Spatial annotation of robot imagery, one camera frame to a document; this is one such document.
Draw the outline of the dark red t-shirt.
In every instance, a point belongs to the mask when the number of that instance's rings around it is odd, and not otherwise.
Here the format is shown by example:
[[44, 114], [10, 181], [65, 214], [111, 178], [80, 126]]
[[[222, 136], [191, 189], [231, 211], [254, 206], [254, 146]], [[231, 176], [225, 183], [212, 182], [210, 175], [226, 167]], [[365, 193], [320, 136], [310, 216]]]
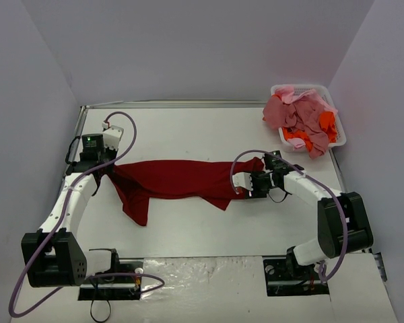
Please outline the dark red t-shirt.
[[153, 160], [113, 167], [108, 177], [123, 204], [123, 212], [145, 227], [149, 200], [199, 197], [225, 211], [245, 198], [230, 183], [230, 161]]

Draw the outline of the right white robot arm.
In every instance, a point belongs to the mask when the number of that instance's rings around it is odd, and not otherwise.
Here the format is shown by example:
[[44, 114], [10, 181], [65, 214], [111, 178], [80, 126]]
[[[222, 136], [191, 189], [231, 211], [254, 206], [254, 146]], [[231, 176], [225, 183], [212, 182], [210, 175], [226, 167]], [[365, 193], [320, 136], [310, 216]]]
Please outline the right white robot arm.
[[306, 175], [304, 168], [283, 160], [279, 151], [263, 156], [262, 170], [236, 172], [232, 183], [248, 199], [265, 198], [278, 188], [286, 196], [298, 197], [316, 209], [316, 237], [287, 251], [285, 269], [291, 277], [300, 278], [317, 263], [342, 259], [374, 243], [360, 194], [323, 186]]

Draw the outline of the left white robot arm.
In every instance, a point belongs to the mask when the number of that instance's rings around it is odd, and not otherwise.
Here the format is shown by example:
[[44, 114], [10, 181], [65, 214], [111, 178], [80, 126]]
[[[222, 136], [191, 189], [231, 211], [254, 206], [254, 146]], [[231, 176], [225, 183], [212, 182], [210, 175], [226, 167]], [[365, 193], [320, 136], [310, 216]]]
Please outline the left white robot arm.
[[112, 171], [123, 130], [112, 127], [98, 134], [82, 135], [79, 161], [71, 161], [62, 191], [45, 222], [22, 238], [27, 277], [32, 287], [80, 286], [99, 274], [117, 280], [122, 264], [115, 249], [82, 250], [77, 230], [89, 200], [97, 193], [101, 177]]

